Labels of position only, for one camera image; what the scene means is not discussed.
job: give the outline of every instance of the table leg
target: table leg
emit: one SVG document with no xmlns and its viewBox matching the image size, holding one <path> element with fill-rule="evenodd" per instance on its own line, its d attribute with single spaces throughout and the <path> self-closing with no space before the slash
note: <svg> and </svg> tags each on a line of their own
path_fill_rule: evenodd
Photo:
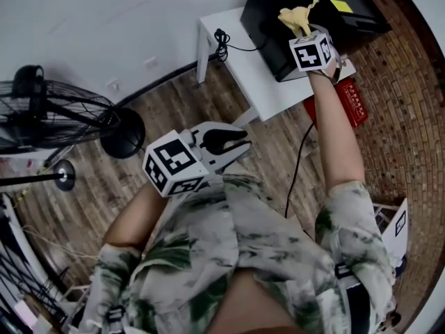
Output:
<svg viewBox="0 0 445 334">
<path fill-rule="evenodd" d="M 197 46 L 196 79 L 200 84 L 206 79 L 207 64 L 209 64 L 210 42 L 204 27 L 200 24 L 200 36 Z"/>
<path fill-rule="evenodd" d="M 237 127 L 245 127 L 249 122 L 258 118 L 257 110 L 251 106 L 246 112 L 243 113 L 239 118 L 237 118 L 232 125 Z"/>
</svg>

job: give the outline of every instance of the black monitor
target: black monitor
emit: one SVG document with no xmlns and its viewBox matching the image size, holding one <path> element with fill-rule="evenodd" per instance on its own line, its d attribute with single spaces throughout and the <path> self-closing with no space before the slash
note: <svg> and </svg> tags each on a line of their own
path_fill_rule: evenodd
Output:
<svg viewBox="0 0 445 334">
<path fill-rule="evenodd" d="M 277 81 L 301 77 L 289 48 L 295 38 L 278 20 L 282 8 L 308 6 L 313 0 L 248 0 L 241 23 Z M 325 27 L 339 53 L 351 54 L 369 44 L 381 33 L 391 30 L 372 0 L 337 0 L 345 2 L 352 13 L 341 12 L 331 0 L 319 0 L 311 9 L 309 23 Z"/>
</svg>

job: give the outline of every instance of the fan base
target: fan base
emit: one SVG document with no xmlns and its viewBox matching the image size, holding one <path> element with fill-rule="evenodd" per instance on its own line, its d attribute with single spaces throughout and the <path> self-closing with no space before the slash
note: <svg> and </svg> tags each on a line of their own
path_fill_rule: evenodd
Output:
<svg viewBox="0 0 445 334">
<path fill-rule="evenodd" d="M 126 159 L 136 154 L 144 143 L 145 126 L 138 113 L 131 109 L 116 109 L 120 119 L 118 128 L 100 138 L 104 151 L 116 159 Z"/>
<path fill-rule="evenodd" d="M 61 159 L 54 165 L 54 173 L 63 175 L 63 178 L 54 180 L 56 186 L 64 192 L 71 191 L 74 188 L 76 182 L 76 171 L 72 163 L 66 159 Z"/>
</svg>

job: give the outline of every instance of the electric fan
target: electric fan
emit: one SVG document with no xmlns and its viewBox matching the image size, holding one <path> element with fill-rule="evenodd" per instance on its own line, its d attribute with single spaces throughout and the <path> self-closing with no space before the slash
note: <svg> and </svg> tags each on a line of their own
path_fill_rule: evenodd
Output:
<svg viewBox="0 0 445 334">
<path fill-rule="evenodd" d="M 144 122 L 135 111 L 117 108 L 76 86 L 46 80 L 39 65 L 24 66 L 13 81 L 0 82 L 0 154 L 100 138 L 107 154 L 125 159 L 139 151 L 144 137 Z"/>
</svg>

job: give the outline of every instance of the wall outlet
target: wall outlet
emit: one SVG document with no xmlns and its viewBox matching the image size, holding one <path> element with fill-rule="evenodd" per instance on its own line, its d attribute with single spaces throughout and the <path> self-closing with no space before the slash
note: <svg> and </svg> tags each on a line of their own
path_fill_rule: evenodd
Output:
<svg viewBox="0 0 445 334">
<path fill-rule="evenodd" d="M 120 81 L 118 78 L 110 79 L 105 83 L 105 87 L 110 88 L 114 91 L 119 91 Z"/>
<path fill-rule="evenodd" d="M 156 67 L 158 65 L 158 59 L 154 56 L 154 57 L 151 57 L 151 58 L 149 58 L 149 59 L 147 59 L 145 62 L 144 62 L 144 66 L 145 66 L 145 68 L 147 68 L 148 70 L 149 69 L 151 69 L 151 68 L 153 68 L 153 67 Z"/>
</svg>

